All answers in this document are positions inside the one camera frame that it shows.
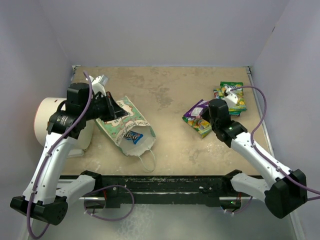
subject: black bracket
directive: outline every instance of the black bracket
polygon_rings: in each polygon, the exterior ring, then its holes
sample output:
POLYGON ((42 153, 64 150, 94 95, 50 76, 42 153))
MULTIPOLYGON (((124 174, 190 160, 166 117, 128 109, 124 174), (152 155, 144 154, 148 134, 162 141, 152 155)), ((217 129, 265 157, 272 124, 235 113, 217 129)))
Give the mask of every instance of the black bracket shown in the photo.
MULTIPOLYGON (((56 196, 53 203, 43 205, 42 202, 32 203, 30 217, 42 222, 58 225, 65 218, 68 203, 67 197, 56 196)), ((10 207, 23 215, 27 215, 29 201, 24 196, 15 196, 12 198, 10 207)))
POLYGON ((236 139, 238 134, 248 132, 241 123, 231 120, 228 105, 223 99, 209 101, 201 116, 210 123, 216 137, 229 148, 232 139, 236 139))
MULTIPOLYGON (((306 186, 306 175, 300 170, 289 174, 296 182, 306 186)), ((308 201, 307 190, 295 185, 286 177, 278 179, 269 191, 265 191, 265 205, 277 218, 284 218, 308 201)))

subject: blue snack bag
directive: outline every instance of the blue snack bag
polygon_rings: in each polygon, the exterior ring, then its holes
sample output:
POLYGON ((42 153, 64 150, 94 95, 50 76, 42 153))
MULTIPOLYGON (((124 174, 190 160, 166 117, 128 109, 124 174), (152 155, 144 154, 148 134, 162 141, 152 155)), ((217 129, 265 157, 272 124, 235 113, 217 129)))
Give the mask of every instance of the blue snack bag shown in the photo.
POLYGON ((127 140, 132 140, 133 144, 137 144, 137 142, 143 137, 144 135, 142 133, 137 133, 135 131, 128 131, 124 138, 127 140))

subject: tan floor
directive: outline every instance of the tan floor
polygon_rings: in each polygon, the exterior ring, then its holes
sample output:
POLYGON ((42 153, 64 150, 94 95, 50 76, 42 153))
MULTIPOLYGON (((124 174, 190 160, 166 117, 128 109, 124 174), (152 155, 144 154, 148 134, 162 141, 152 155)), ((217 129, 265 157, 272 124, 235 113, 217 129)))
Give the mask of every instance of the tan floor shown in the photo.
MULTIPOLYGON (((74 82, 84 82, 83 70, 97 77, 106 75, 106 90, 115 100, 128 96, 152 125, 156 142, 152 150, 157 166, 145 173, 137 157, 124 156, 94 126, 91 144, 83 157, 69 158, 62 175, 78 175, 84 170, 102 175, 225 175, 234 169, 248 175, 258 172, 238 153, 220 142, 212 132, 200 135, 183 120, 183 114, 200 99, 213 98, 213 88, 221 81, 249 85, 244 67, 79 67, 74 82)), ((249 131, 260 120, 251 89, 244 89, 248 110, 234 117, 249 131)), ((268 145, 260 128, 255 140, 266 150, 268 145)), ((143 154, 152 167, 152 155, 143 154)))

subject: purple snack package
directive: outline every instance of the purple snack package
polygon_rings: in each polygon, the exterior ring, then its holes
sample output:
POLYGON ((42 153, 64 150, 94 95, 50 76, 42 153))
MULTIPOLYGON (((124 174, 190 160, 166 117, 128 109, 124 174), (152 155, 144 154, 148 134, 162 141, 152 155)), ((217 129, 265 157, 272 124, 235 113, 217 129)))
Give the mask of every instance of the purple snack package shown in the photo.
POLYGON ((201 115, 204 109, 208 107, 208 105, 209 105, 208 101, 204 101, 203 99, 201 99, 192 108, 190 108, 190 110, 187 111, 183 116, 186 118, 190 118, 190 117, 195 118, 201 115))

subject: colorful snack package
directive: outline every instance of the colorful snack package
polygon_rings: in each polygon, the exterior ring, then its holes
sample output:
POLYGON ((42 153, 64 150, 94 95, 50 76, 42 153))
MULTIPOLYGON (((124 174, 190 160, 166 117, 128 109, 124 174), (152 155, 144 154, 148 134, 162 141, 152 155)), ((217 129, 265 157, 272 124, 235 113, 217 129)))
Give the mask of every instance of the colorful snack package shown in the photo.
POLYGON ((128 131, 124 138, 127 140, 132 140, 133 144, 137 144, 137 142, 143 137, 144 135, 142 133, 137 133, 135 131, 128 131))
MULTIPOLYGON (((221 91, 224 93, 226 91, 226 86, 232 89, 242 87, 244 85, 243 82, 235 82, 235 81, 222 81, 220 82, 221 91)), ((240 88, 235 90, 233 93, 237 94, 238 96, 244 95, 244 89, 240 88)))
POLYGON ((202 138, 212 131, 210 123, 199 117, 206 107, 208 107, 208 101, 201 99, 182 117, 183 121, 193 127, 193 129, 195 129, 202 138))
MULTIPOLYGON (((238 88, 242 87, 244 85, 243 82, 234 82, 234 81, 222 81, 220 82, 221 92, 222 94, 225 93, 226 88, 238 88)), ((244 98, 244 89, 240 88, 235 91, 233 91, 238 97, 238 102, 233 107, 229 108, 229 112, 243 112, 247 110, 245 98, 244 98)))
MULTIPOLYGON (((214 88, 213 94, 215 99, 223 99, 225 97, 221 88, 214 88)), ((247 107, 245 105, 245 99, 239 95, 237 97, 238 97, 237 104, 229 108, 229 114, 233 116, 240 116, 241 112, 247 110, 247 107)))

